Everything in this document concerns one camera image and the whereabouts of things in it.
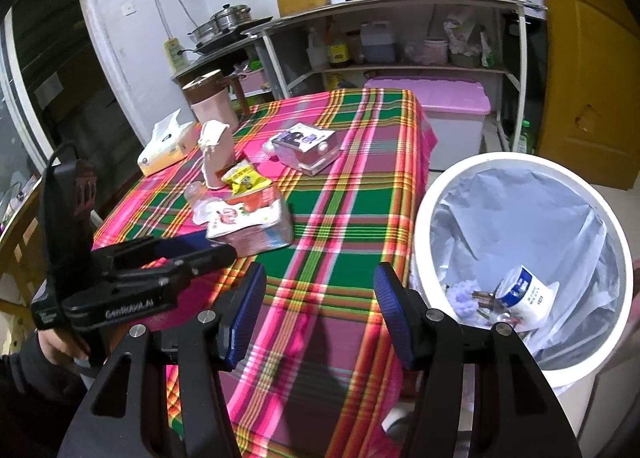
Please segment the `person's left hand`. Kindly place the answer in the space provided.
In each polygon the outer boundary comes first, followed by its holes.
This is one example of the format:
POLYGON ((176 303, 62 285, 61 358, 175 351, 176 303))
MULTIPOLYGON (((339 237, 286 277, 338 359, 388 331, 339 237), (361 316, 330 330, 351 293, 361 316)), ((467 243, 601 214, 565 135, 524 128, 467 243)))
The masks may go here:
POLYGON ((74 338, 64 330, 39 330, 40 350, 52 365, 72 369, 76 362, 86 362, 88 355, 74 338))

